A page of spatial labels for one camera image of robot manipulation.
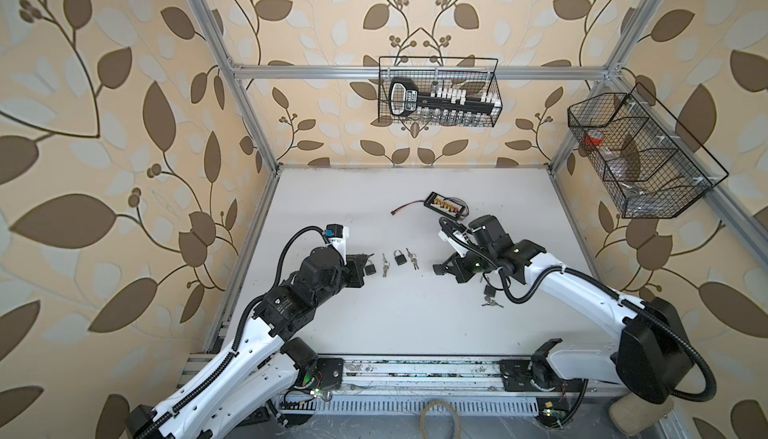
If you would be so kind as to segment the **black padlock with key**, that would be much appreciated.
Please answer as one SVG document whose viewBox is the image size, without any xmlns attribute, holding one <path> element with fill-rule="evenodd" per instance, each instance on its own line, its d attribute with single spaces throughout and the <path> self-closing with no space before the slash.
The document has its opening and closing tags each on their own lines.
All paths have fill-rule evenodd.
<svg viewBox="0 0 768 439">
<path fill-rule="evenodd" d="M 405 265 L 409 262 L 409 259 L 401 250 L 395 250 L 393 253 L 393 257 L 398 266 Z"/>
</svg>

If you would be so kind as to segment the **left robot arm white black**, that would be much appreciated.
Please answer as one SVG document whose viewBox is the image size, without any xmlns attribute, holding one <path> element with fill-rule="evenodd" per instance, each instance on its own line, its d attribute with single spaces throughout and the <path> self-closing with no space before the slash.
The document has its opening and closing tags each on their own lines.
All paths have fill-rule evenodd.
<svg viewBox="0 0 768 439">
<path fill-rule="evenodd" d="M 167 399 L 136 407 L 125 422 L 129 437 L 224 438 L 258 408 L 299 385 L 317 354 L 298 332 L 333 296 L 363 286 L 367 261 L 364 254 L 347 254 L 348 227 L 313 230 L 322 246 L 289 276 L 283 274 L 287 254 L 282 252 L 272 287 L 244 308 L 232 340 Z"/>
</svg>

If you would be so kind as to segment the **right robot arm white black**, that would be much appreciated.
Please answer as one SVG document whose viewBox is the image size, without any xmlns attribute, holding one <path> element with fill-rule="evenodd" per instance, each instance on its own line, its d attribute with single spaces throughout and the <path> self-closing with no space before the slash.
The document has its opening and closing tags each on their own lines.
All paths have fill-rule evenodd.
<svg viewBox="0 0 768 439">
<path fill-rule="evenodd" d="M 566 265 L 535 242 L 515 242 L 492 215 L 469 225 L 442 217 L 439 226 L 441 239 L 454 252 L 435 266 L 436 274 L 466 283 L 479 274 L 497 273 L 509 302 L 523 305 L 544 292 L 608 335 L 609 342 L 595 346 L 546 341 L 529 359 L 526 375 L 534 387 L 549 391 L 568 380 L 621 384 L 651 404 L 669 397 L 695 403 L 715 397 L 715 374 L 690 343 L 671 303 L 631 297 Z"/>
</svg>

